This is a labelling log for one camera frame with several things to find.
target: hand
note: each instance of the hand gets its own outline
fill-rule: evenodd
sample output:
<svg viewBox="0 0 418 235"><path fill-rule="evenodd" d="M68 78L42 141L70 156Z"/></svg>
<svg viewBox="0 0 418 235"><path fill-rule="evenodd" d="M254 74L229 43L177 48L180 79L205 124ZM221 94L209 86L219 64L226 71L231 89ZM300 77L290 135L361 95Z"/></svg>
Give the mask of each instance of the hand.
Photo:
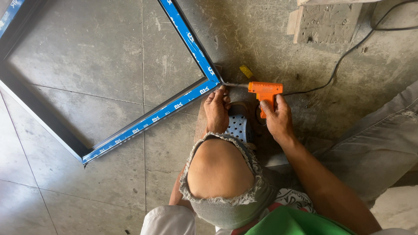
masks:
<svg viewBox="0 0 418 235"><path fill-rule="evenodd" d="M231 107L231 99L226 96L228 91L222 85L212 92L204 103L207 124L205 134L208 132L224 133L229 125L228 110Z"/></svg>
<svg viewBox="0 0 418 235"><path fill-rule="evenodd" d="M267 115L267 128L273 135L274 140L283 147L290 140L295 140L293 132L292 112L282 95L276 95L277 107L273 107L263 100L260 106Z"/></svg>

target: power cord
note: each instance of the power cord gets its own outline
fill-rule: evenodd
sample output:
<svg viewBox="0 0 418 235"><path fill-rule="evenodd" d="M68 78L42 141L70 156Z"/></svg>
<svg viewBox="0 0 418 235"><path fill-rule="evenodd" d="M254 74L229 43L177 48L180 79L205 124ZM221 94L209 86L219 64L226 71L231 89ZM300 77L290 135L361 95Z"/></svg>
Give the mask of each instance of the power cord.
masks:
<svg viewBox="0 0 418 235"><path fill-rule="evenodd" d="M407 3L413 3L413 2L418 2L418 0L407 0L407 1L405 1L405 2L402 2L402 3L399 3L399 4L396 4L395 6L393 6L390 10L388 10L387 11L387 13L377 22L377 24L374 26L374 27L372 27L371 26L371 24L370 24L370 27L372 28L372 30L367 34L367 36L365 37L365 38L363 38L363 40L361 40L359 43L357 43L357 45L355 45L354 47L352 47L351 49L349 49L347 52L345 52L341 57L340 57L340 59L337 61L337 63L335 64L335 66L334 66L334 69L332 70L332 73L331 73L331 77L329 78L329 81L327 82L327 84L325 84L324 86L320 86L320 87L317 87L317 88L313 88L313 89L311 89L311 90L309 90L309 91L304 91L304 92L290 92L290 93L286 93L286 94L284 94L283 96L285 96L285 95L294 95L294 94L303 94L303 93L308 93L308 92L312 92L312 91L316 91L316 90L319 90L319 89L322 89L322 88L324 88L324 87L326 87L328 84L330 84L331 83L331 81L332 81L332 79L334 78L334 75L335 75L335 72L336 72L336 70L337 70L337 68L338 68L338 66L339 66L339 64L341 63L341 61L342 61L342 59L348 54L348 53L350 53L350 52L352 52L353 50L355 50L355 49L357 49L364 41L366 41L366 39L374 32L374 31L402 31L402 30L411 30L411 29L418 29L418 26L414 26L414 27L406 27L406 28L377 28L377 26L380 24L380 22L389 14L389 12L391 12L393 9L395 9L395 8L397 8L398 6L401 6L401 5L404 5L404 4L407 4Z"/></svg>

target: yellow tape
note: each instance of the yellow tape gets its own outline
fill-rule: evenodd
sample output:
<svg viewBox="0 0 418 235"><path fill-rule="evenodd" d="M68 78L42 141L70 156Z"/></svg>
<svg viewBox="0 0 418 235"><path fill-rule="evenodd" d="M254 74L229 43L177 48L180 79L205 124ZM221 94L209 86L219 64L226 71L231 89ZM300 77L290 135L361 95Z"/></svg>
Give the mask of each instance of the yellow tape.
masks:
<svg viewBox="0 0 418 235"><path fill-rule="evenodd" d="M247 78L251 78L252 76L254 76L252 72L250 71L250 69L247 68L247 66L245 65L241 65L240 70Z"/></svg>

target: knee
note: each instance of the knee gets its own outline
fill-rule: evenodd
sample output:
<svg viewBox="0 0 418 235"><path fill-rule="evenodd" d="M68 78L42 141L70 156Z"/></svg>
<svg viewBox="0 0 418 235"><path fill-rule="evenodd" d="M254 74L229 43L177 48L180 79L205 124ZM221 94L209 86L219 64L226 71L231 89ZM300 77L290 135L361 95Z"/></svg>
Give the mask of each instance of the knee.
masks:
<svg viewBox="0 0 418 235"><path fill-rule="evenodd" d="M233 198L254 184L254 176L241 152L221 139L204 141L191 161L187 182L197 198Z"/></svg>

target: aluminum window frame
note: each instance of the aluminum window frame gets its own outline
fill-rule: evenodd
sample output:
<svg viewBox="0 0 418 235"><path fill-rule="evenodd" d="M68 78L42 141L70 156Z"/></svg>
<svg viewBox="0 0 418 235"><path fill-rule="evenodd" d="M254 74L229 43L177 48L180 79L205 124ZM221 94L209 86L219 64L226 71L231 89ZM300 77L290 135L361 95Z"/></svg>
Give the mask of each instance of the aluminum window frame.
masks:
<svg viewBox="0 0 418 235"><path fill-rule="evenodd" d="M12 0L0 20L0 87L83 165L108 153L136 135L185 108L223 80L176 0L157 0L204 77L151 111L126 125L92 148L87 148L38 98L10 71L8 55L34 22L47 0Z"/></svg>

